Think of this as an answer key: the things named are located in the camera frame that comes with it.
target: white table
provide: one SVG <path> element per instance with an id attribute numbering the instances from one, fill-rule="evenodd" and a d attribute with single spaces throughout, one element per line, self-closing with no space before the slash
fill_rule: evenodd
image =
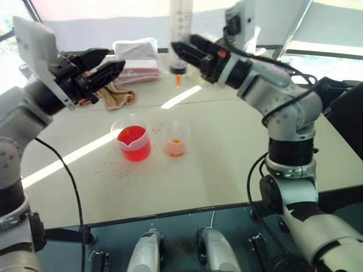
<path id="1" fill-rule="evenodd" d="M 195 85 L 202 89 L 171 109 L 161 108 Z M 183 77 L 180 88 L 175 87 L 174 77 L 167 71 L 157 82 L 128 88 L 138 96 L 134 105 L 110 112 L 100 101 L 73 112 L 63 110 L 39 135 L 65 156 L 104 139 L 121 114 L 136 113 L 146 120 L 152 151 L 145 161 L 125 161 L 117 143 L 105 141 L 69 164 L 81 196 L 85 224 L 248 201 L 247 174 L 253 162 L 266 152 L 268 136 L 261 115 L 237 98 L 236 91 L 204 82 L 195 69 Z M 191 127 L 188 153 L 182 158 L 169 158 L 163 151 L 161 128 L 170 120 L 188 121 Z M 317 120 L 316 129 L 319 191 L 361 185 L 361 159 L 323 116 Z M 24 153 L 23 178 L 56 160 L 51 151 L 32 142 Z M 251 189 L 253 199 L 260 200 L 258 171 L 252 177 Z M 79 224 L 73 188 L 64 169 L 25 191 L 45 228 Z"/>

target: black cable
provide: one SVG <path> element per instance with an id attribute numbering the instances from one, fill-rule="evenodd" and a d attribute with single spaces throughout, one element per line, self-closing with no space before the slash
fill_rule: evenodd
<path id="1" fill-rule="evenodd" d="M 226 45 L 229 47 L 229 49 L 235 53 L 235 54 L 238 54 L 242 57 L 246 57 L 246 58 L 253 58 L 255 60 L 259 60 L 259 61 L 264 61 L 264 62 L 268 62 L 268 63 L 272 63 L 272 64 L 275 64 L 279 67 L 282 67 L 282 68 L 285 68 L 285 69 L 288 69 L 290 71 L 293 71 L 295 74 L 294 75 L 299 75 L 301 76 L 303 79 L 305 79 L 307 81 L 307 83 L 309 84 L 309 86 L 312 86 L 313 83 L 310 81 L 309 78 L 313 78 L 315 80 L 315 82 L 317 81 L 316 80 L 316 77 L 312 76 L 312 75 L 306 75 L 302 72 L 300 72 L 299 70 L 297 70 L 296 68 L 288 65 L 287 63 L 283 63 L 281 61 L 276 61 L 275 59 L 271 59 L 271 58 L 267 58 L 267 57 L 263 57 L 263 56 L 256 56 L 254 54 L 250 54 L 250 53 L 247 53 L 247 52 L 244 52 L 238 48 L 236 48 L 229 40 L 229 34 L 228 34 L 228 27 L 224 27 L 223 28 L 223 39 L 226 43 Z"/>
<path id="2" fill-rule="evenodd" d="M 261 160 L 263 160 L 266 156 L 267 156 L 267 152 L 265 154 L 263 154 L 261 157 L 259 157 L 257 159 L 257 161 L 254 162 L 254 164 L 252 165 L 249 173 L 248 173 L 248 176 L 247 176 L 247 197 L 248 197 L 248 201 L 250 202 L 251 206 L 252 207 L 255 207 L 255 204 L 254 202 L 252 201 L 252 197 L 251 197 L 251 176 L 252 176 L 252 173 L 254 172 L 254 169 L 255 167 L 259 164 L 259 162 Z"/>
<path id="3" fill-rule="evenodd" d="M 260 166 L 259 166 L 259 172 L 260 172 L 261 177 L 265 176 L 264 173 L 262 172 L 262 167 L 264 164 L 265 164 L 265 161 L 263 160 L 263 161 L 261 161 Z"/>
<path id="4" fill-rule="evenodd" d="M 39 138 L 35 138 L 35 140 L 37 142 L 41 143 L 43 146 L 45 146 L 45 147 L 49 148 L 50 150 L 52 150 L 57 155 L 57 157 L 62 162 L 64 168 L 66 169 L 66 171 L 67 171 L 67 173 L 70 176 L 70 179 L 72 181 L 72 185 L 73 185 L 75 197 L 77 199 L 78 214 L 79 214 L 79 224 L 81 225 L 81 234 L 82 234 L 82 264 L 81 264 L 81 271 L 82 272 L 85 272 L 85 268 L 86 268 L 86 235 L 85 235 L 85 226 L 83 225 L 83 214 L 82 214 L 81 200 L 79 198 L 78 189 L 77 189 L 77 185 L 75 183 L 74 177 L 73 177 L 71 171 L 69 170 L 67 164 L 64 162 L 62 156 L 58 153 L 57 150 L 54 149 L 54 147 L 50 146 L 46 142 L 43 142 Z"/>

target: syringe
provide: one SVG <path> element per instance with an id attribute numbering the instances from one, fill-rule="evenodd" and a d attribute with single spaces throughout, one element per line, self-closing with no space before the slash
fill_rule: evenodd
<path id="1" fill-rule="evenodd" d="M 170 41 L 187 41 L 191 34 L 193 0 L 170 0 Z M 176 75 L 176 85 L 187 72 L 187 63 L 169 47 L 170 72 Z"/>

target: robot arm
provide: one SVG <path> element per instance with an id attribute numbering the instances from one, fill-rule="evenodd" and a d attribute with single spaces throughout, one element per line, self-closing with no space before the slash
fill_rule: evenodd
<path id="1" fill-rule="evenodd" d="M 54 34 L 40 23 L 14 18 L 14 28 L 20 55 L 37 80 L 0 96 L 0 271 L 40 271 L 35 252 L 46 243 L 45 231 L 23 191 L 24 149 L 64 107 L 74 109 L 81 99 L 97 102 L 94 92 L 114 80 L 125 61 L 109 62 L 86 76 L 108 49 L 58 54 Z"/>
<path id="2" fill-rule="evenodd" d="M 240 35 L 243 27 L 238 24 L 248 22 L 243 14 L 228 17 L 232 35 Z M 223 39 L 212 43 L 192 35 L 189 41 L 172 42 L 172 47 L 179 58 L 199 68 L 204 79 L 237 89 L 237 96 L 264 116 L 269 175 L 260 181 L 262 203 L 281 215 L 308 263 L 318 271 L 361 271 L 362 236 L 319 210 L 313 159 L 314 121 L 335 98 L 328 90 L 345 84 L 323 78 L 307 91 L 292 82 L 285 67 L 238 56 Z"/>

